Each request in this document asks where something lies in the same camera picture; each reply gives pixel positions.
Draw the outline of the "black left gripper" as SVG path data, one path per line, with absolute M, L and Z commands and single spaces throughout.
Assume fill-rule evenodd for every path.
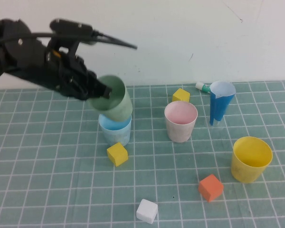
M 70 46 L 68 52 L 63 52 L 43 47 L 41 86 L 79 100 L 109 99 L 112 88 L 96 79 L 95 73 L 86 68 L 84 60 L 76 55 L 77 48 Z

